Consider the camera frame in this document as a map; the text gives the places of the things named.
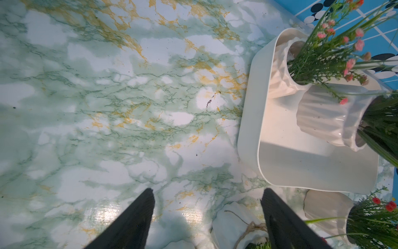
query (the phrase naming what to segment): white fluted vase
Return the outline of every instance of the white fluted vase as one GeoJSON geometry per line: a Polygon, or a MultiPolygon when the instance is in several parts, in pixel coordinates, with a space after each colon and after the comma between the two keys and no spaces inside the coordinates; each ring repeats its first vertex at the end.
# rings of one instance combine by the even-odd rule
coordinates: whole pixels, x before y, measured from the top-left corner
{"type": "Polygon", "coordinates": [[[333,84],[332,87],[346,96],[348,102],[340,104],[325,88],[313,85],[298,104],[297,125],[301,131],[335,146],[347,146],[353,151],[363,149],[366,143],[357,135],[357,130],[366,109],[378,96],[369,94],[381,92],[343,84],[333,84]]]}
{"type": "MultiPolygon", "coordinates": [[[[341,219],[316,222],[314,225],[330,234],[330,236],[347,233],[347,218],[354,202],[346,195],[338,192],[310,190],[304,199],[304,212],[309,220],[342,217],[341,219]]],[[[348,245],[353,245],[347,235],[338,236],[348,245]]]]}
{"type": "Polygon", "coordinates": [[[306,39],[295,37],[275,48],[271,78],[269,80],[268,98],[292,95],[300,90],[308,90],[310,88],[311,84],[297,84],[290,76],[287,66],[289,50],[293,57],[297,56],[305,41],[306,39]]]}

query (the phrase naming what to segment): white plastic tray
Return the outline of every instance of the white plastic tray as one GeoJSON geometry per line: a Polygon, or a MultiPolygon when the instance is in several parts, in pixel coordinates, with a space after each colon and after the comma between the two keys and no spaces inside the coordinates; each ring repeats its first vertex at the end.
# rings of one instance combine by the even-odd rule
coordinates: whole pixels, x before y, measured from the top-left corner
{"type": "Polygon", "coordinates": [[[241,160],[272,185],[368,194],[377,179],[378,154],[354,152],[304,133],[296,112],[303,91],[267,99],[275,47],[294,36],[286,29],[253,58],[238,137],[241,160]]]}

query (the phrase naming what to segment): white pot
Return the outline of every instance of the white pot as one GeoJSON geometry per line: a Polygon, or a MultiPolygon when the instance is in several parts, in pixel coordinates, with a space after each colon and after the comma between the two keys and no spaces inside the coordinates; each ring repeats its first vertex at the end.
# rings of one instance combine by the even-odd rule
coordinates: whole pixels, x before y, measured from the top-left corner
{"type": "Polygon", "coordinates": [[[311,87],[311,84],[297,84],[290,76],[287,66],[288,51],[291,49],[293,56],[297,56],[305,41],[306,39],[304,38],[295,37],[275,48],[271,78],[269,80],[268,98],[292,95],[299,90],[308,90],[311,87]]]}
{"type": "MultiPolygon", "coordinates": [[[[333,89],[347,94],[370,94],[362,86],[333,84],[333,89]]],[[[362,116],[371,102],[378,96],[345,95],[348,102],[340,104],[325,88],[313,85],[304,93],[296,114],[300,130],[321,138],[335,146],[347,146],[353,151],[363,149],[365,141],[357,135],[362,116]]]]}
{"type": "MultiPolygon", "coordinates": [[[[314,225],[331,236],[347,233],[347,218],[354,202],[342,193],[310,190],[304,199],[305,216],[310,220],[344,217],[345,219],[326,220],[314,225]]],[[[353,245],[346,235],[338,236],[348,245],[353,245]]]]}
{"type": "MultiPolygon", "coordinates": [[[[251,222],[257,225],[261,224],[261,221],[244,205],[236,202],[225,205],[217,212],[213,221],[211,237],[215,247],[217,249],[233,249],[239,237],[245,233],[247,224],[251,222]]],[[[236,249],[245,249],[249,243],[261,242],[261,239],[265,240],[266,237],[268,237],[267,232],[254,230],[239,242],[236,249]]]]}
{"type": "Polygon", "coordinates": [[[179,242],[170,242],[163,249],[195,249],[192,243],[180,240],[179,242]]]}

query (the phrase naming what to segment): marble surface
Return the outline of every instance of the marble surface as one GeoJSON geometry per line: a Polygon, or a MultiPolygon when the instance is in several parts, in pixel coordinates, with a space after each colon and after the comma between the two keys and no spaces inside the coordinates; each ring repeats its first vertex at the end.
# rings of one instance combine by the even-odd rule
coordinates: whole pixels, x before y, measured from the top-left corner
{"type": "MultiPolygon", "coordinates": [[[[232,201],[261,218],[269,184],[236,150],[248,71],[300,25],[269,0],[0,1],[0,247],[82,248],[148,187],[149,249],[212,248],[232,201]]],[[[272,188],[303,216],[306,190],[272,188]]]]}

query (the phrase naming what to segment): green stem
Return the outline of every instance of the green stem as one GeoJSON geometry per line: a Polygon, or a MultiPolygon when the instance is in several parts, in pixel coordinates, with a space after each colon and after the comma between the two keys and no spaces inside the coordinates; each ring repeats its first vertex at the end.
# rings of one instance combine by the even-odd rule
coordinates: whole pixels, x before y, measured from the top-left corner
{"type": "Polygon", "coordinates": [[[317,222],[322,222],[325,220],[337,220],[337,219],[345,219],[349,220],[349,218],[346,217],[330,217],[330,218],[322,218],[322,219],[314,219],[314,220],[305,220],[305,224],[312,224],[312,223],[317,223],[317,222]]]}
{"type": "Polygon", "coordinates": [[[339,235],[325,237],[325,239],[331,239],[331,238],[334,238],[334,237],[339,237],[339,236],[344,236],[344,235],[365,235],[365,236],[369,236],[369,234],[365,234],[365,233],[345,233],[345,234],[339,234],[339,235]]]}

